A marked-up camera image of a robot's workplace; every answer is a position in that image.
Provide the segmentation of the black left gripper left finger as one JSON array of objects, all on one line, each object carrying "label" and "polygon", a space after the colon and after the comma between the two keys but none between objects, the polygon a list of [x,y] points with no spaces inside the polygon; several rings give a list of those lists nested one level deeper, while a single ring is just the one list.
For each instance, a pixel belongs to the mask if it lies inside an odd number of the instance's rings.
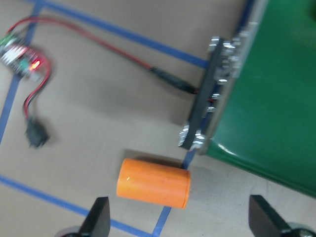
[{"label": "black left gripper left finger", "polygon": [[57,237],[108,237],[111,229],[108,197],[98,197],[78,230],[65,229]]}]

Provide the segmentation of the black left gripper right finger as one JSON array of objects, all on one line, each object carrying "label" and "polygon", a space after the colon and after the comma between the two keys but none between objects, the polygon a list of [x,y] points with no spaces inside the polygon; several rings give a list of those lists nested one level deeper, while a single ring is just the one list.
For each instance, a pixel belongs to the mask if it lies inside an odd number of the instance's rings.
[{"label": "black left gripper right finger", "polygon": [[255,237],[314,237],[310,229],[291,227],[261,195],[249,196],[248,224]]}]

